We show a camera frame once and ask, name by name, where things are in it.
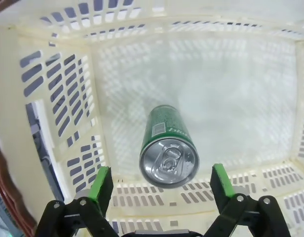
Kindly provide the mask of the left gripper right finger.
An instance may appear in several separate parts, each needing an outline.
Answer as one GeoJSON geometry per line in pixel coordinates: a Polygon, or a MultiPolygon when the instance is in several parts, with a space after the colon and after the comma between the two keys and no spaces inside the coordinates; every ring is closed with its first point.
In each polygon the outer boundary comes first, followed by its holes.
{"type": "Polygon", "coordinates": [[[210,187],[219,211],[205,237],[230,237],[237,226],[248,227],[254,237],[289,237],[290,232],[277,199],[252,199],[237,193],[221,163],[212,166],[210,187]]]}

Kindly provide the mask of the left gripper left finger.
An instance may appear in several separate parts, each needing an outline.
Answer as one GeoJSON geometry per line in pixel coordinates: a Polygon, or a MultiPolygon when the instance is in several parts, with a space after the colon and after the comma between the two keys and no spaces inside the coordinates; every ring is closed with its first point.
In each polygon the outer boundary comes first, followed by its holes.
{"type": "Polygon", "coordinates": [[[113,188],[111,168],[100,167],[91,188],[79,191],[69,204],[52,200],[46,205],[35,236],[72,237],[87,229],[92,237],[116,237],[106,220],[113,188]]]}

